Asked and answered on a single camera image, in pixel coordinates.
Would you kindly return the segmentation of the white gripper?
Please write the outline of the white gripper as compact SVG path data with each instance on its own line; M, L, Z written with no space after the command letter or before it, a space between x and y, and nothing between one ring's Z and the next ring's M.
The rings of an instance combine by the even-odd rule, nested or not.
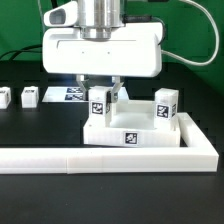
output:
M124 78L154 77L162 68L164 28L149 16L127 16L122 1L70 1L44 14L42 43L49 73L77 74L88 98L84 75L113 76L109 103L118 101Z

